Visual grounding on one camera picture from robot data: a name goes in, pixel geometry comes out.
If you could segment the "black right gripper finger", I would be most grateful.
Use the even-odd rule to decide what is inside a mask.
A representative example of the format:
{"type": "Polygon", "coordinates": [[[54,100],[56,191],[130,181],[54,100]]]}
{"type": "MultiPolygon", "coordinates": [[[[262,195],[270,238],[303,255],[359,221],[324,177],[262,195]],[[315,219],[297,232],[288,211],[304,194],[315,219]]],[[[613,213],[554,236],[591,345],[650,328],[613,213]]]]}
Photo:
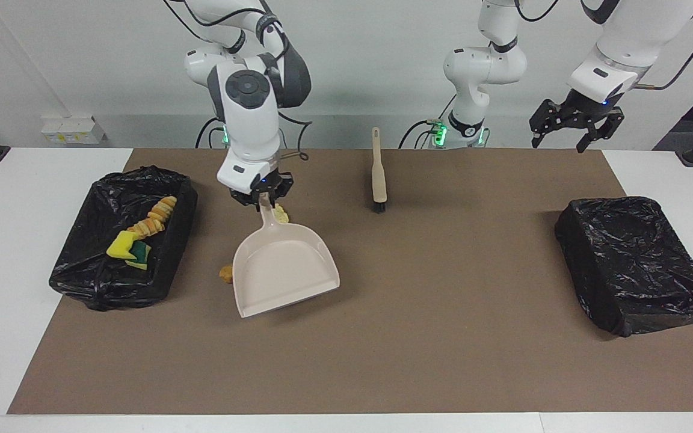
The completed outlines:
{"type": "Polygon", "coordinates": [[[294,184],[292,173],[270,173],[267,175],[268,197],[271,205],[275,205],[277,200],[286,197],[294,184]]]}
{"type": "Polygon", "coordinates": [[[261,192],[252,190],[250,194],[243,194],[238,190],[230,190],[231,197],[243,206],[253,206],[256,211],[260,211],[259,197],[261,192]]]}

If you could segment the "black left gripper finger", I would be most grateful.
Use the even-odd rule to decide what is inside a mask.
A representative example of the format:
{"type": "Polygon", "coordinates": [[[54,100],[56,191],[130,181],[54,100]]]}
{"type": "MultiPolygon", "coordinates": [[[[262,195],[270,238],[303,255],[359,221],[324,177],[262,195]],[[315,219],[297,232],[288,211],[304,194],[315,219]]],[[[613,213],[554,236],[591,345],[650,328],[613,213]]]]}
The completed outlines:
{"type": "Polygon", "coordinates": [[[565,102],[555,103],[550,99],[542,101],[530,118],[532,147],[539,148],[547,134],[566,128],[569,115],[570,107],[565,102]]]}
{"type": "Polygon", "coordinates": [[[614,108],[611,110],[611,112],[605,115],[605,117],[599,116],[597,121],[603,120],[603,123],[600,126],[595,126],[595,118],[596,116],[589,114],[580,114],[577,116],[577,120],[579,121],[580,125],[587,130],[576,145],[576,150],[578,153],[583,153],[586,151],[588,146],[594,141],[611,139],[614,132],[624,120],[624,113],[621,108],[614,108]]]}

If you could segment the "beige plastic dustpan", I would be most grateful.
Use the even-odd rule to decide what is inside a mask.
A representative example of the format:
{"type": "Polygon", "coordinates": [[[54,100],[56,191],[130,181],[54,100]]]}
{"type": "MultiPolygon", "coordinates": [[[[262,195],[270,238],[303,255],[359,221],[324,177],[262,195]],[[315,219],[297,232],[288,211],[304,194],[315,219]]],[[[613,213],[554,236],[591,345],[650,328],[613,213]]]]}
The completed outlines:
{"type": "Polygon", "coordinates": [[[268,194],[259,197],[259,215],[261,228],[243,239],[233,258],[240,317],[271,312],[339,288],[334,258],[315,231],[278,222],[268,194]]]}

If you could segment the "striped croissant piece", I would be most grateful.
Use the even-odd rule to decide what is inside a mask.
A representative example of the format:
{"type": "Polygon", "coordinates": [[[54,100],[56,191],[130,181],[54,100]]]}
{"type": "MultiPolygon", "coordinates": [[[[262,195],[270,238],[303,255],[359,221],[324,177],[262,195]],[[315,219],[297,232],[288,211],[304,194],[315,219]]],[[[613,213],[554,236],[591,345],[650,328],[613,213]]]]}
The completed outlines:
{"type": "Polygon", "coordinates": [[[137,234],[140,239],[149,238],[149,236],[154,236],[163,230],[165,230],[163,222],[153,218],[140,220],[137,224],[127,228],[127,231],[137,234]]]}
{"type": "Polygon", "coordinates": [[[168,195],[168,197],[163,197],[160,199],[151,210],[148,211],[148,219],[158,220],[165,224],[165,222],[170,219],[171,214],[175,209],[177,203],[177,198],[173,195],[168,195]]]}

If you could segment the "beige brush with black bristles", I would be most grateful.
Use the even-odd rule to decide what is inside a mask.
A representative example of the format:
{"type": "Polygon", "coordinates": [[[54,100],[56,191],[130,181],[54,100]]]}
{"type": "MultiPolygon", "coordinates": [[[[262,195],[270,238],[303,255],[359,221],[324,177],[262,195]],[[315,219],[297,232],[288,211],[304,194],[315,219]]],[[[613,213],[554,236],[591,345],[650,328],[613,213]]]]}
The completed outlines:
{"type": "Polygon", "coordinates": [[[372,167],[371,167],[371,183],[373,210],[375,213],[383,213],[387,208],[387,183],[381,159],[381,137],[380,128],[372,129],[372,167]]]}

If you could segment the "yellow sponge with green pad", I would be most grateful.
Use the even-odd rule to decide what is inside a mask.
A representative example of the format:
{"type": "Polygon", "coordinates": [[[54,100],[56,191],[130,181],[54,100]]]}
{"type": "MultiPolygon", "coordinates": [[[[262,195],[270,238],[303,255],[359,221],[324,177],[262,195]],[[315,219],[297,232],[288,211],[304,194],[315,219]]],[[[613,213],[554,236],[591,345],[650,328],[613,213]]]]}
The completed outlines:
{"type": "Polygon", "coordinates": [[[134,241],[130,249],[130,253],[132,253],[133,258],[126,259],[125,263],[127,266],[131,266],[132,268],[146,271],[146,269],[148,269],[148,257],[150,252],[151,247],[148,244],[143,243],[143,241],[134,241]]]}

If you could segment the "yellow sponge piece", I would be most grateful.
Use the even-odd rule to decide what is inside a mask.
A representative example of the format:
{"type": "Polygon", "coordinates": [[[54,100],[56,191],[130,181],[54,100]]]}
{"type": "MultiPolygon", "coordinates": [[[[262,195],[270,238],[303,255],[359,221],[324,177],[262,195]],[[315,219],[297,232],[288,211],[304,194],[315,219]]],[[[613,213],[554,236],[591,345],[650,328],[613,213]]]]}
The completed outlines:
{"type": "Polygon", "coordinates": [[[137,233],[122,230],[117,234],[112,244],[105,250],[105,253],[108,257],[115,259],[133,260],[135,255],[131,253],[131,249],[137,240],[137,233]]]}

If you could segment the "black bag wrapped bin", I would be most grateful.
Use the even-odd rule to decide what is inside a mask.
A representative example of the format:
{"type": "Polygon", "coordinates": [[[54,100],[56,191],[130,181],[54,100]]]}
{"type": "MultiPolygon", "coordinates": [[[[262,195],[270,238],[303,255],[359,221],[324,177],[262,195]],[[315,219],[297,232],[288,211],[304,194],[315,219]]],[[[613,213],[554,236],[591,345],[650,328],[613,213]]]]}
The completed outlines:
{"type": "Polygon", "coordinates": [[[693,258],[648,197],[577,199],[555,224],[574,292],[617,337],[693,324],[693,258]]]}

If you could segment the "open black bag lined bin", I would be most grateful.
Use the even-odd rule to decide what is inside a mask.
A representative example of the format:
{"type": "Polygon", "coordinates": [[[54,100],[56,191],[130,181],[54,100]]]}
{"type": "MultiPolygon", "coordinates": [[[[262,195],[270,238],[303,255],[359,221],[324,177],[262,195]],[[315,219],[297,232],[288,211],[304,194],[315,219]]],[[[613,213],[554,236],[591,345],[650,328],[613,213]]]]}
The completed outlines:
{"type": "Polygon", "coordinates": [[[143,308],[166,299],[189,240],[197,200],[189,176],[154,165],[95,181],[58,255],[50,287],[99,312],[143,308]],[[146,269],[107,255],[119,232],[171,195],[176,198],[173,216],[162,233],[145,240],[150,247],[146,269]]]}

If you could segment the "brown table mat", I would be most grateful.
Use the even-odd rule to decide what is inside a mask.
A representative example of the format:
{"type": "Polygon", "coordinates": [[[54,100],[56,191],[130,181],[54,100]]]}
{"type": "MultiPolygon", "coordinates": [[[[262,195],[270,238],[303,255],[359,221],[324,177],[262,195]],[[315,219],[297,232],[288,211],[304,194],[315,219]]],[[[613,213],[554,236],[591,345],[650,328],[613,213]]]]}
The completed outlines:
{"type": "Polygon", "coordinates": [[[287,159],[291,219],[324,238],[337,290],[240,318],[219,277],[259,215],[215,180],[221,150],[135,150],[199,199],[170,296],[93,312],[63,298],[11,414],[693,411],[693,325],[616,338],[586,317],[555,223],[622,197],[601,152],[383,152],[287,159]]]}

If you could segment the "white wall socket box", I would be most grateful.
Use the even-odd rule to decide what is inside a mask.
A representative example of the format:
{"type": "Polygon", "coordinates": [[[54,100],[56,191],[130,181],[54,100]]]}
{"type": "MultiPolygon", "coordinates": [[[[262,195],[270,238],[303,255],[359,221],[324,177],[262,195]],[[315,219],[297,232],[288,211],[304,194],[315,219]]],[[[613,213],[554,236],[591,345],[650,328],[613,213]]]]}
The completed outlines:
{"type": "Polygon", "coordinates": [[[42,118],[41,133],[52,144],[96,145],[107,139],[94,116],[42,118]]]}

